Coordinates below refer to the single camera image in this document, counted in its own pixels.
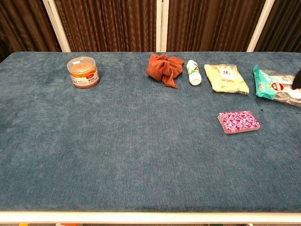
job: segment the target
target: plastic wrapper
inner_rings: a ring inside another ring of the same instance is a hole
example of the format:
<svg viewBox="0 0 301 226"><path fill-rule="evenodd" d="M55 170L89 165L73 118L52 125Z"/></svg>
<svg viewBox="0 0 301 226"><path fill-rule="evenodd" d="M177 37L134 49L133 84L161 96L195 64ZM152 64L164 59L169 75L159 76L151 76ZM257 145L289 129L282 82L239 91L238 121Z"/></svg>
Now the plastic wrapper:
<svg viewBox="0 0 301 226"><path fill-rule="evenodd" d="M292 89L294 75L261 70L258 65L254 66L253 73L257 96L301 107L301 89Z"/></svg>
<svg viewBox="0 0 301 226"><path fill-rule="evenodd" d="M226 134L258 130L260 124L250 111L223 112L217 117Z"/></svg>
<svg viewBox="0 0 301 226"><path fill-rule="evenodd" d="M249 94L236 65L204 65L204 69L215 92Z"/></svg>

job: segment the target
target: plastic jar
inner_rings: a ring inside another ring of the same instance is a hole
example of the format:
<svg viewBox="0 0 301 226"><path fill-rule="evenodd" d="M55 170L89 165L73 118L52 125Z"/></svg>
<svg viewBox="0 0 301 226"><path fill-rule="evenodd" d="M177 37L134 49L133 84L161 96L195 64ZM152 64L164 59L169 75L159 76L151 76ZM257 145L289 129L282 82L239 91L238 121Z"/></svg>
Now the plastic jar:
<svg viewBox="0 0 301 226"><path fill-rule="evenodd" d="M75 87L87 89L95 86L99 80L95 60L88 56L72 59L67 64L70 77Z"/></svg>

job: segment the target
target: pink package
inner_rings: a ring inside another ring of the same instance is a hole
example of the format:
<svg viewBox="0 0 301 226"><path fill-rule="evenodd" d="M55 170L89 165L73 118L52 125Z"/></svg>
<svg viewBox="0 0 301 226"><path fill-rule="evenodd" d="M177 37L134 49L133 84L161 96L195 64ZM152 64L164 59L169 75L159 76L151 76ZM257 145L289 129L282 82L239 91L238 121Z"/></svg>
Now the pink package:
<svg viewBox="0 0 301 226"><path fill-rule="evenodd" d="M258 130L260 124L250 111L219 113L218 121L226 134Z"/></svg>

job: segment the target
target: brown curtain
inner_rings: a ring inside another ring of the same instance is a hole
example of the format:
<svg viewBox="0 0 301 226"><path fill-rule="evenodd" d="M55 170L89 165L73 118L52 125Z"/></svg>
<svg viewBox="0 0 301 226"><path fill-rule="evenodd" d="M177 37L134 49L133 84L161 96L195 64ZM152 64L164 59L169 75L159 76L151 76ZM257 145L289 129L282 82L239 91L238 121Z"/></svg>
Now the brown curtain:
<svg viewBox="0 0 301 226"><path fill-rule="evenodd" d="M301 52L301 1L276 0L255 51Z"/></svg>
<svg viewBox="0 0 301 226"><path fill-rule="evenodd" d="M0 51L61 51L42 0L1 0Z"/></svg>
<svg viewBox="0 0 301 226"><path fill-rule="evenodd" d="M72 51L155 51L156 0L55 0Z"/></svg>
<svg viewBox="0 0 301 226"><path fill-rule="evenodd" d="M264 0L170 0L167 51L246 51Z"/></svg>

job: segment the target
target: orange towel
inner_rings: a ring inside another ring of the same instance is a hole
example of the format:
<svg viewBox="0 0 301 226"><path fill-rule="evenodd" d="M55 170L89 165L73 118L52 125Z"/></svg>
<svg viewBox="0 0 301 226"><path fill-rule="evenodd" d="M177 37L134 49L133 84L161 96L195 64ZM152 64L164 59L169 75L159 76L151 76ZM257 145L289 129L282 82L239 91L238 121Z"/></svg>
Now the orange towel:
<svg viewBox="0 0 301 226"><path fill-rule="evenodd" d="M146 73L157 81L163 81L167 87L178 88L174 82L176 78L183 71L184 61L172 56L167 58L167 55L151 55L149 66Z"/></svg>

